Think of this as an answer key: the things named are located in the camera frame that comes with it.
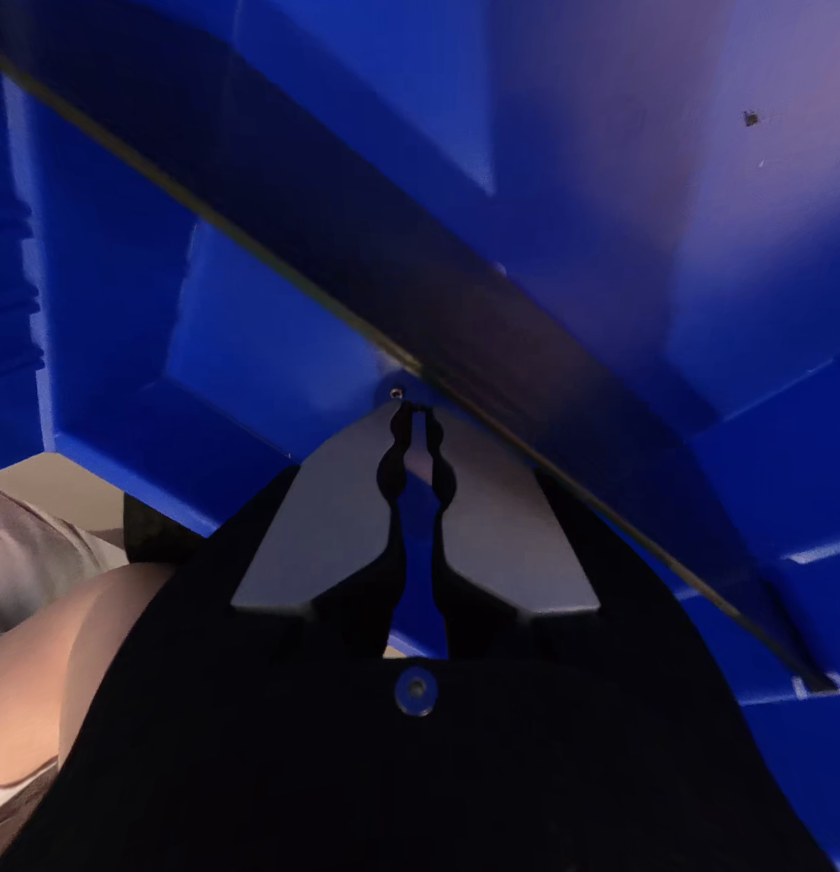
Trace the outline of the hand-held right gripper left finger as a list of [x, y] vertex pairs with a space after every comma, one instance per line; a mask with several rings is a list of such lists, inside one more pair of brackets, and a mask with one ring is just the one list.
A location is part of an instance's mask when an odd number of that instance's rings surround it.
[[300, 466], [231, 605], [298, 612], [386, 552], [407, 483], [407, 403], [391, 400]]

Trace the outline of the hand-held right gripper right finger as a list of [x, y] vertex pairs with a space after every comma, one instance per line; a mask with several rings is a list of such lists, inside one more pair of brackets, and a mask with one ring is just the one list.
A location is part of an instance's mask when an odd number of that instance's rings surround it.
[[599, 598], [530, 463], [445, 407], [417, 410], [439, 501], [432, 586], [441, 614], [480, 604], [526, 617], [596, 613]]

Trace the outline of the blue plastic bin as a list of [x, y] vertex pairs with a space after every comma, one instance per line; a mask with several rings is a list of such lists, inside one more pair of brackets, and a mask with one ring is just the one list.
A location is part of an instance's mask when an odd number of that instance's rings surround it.
[[[840, 2], [133, 2], [207, 28], [681, 427], [827, 677], [639, 542], [840, 869]], [[448, 399], [0, 71], [0, 471], [212, 533]]]

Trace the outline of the person's left forearm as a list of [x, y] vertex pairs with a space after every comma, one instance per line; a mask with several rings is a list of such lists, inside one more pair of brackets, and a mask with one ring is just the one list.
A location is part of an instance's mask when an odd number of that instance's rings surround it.
[[0, 789], [65, 764], [117, 652], [175, 572], [109, 570], [0, 637]]

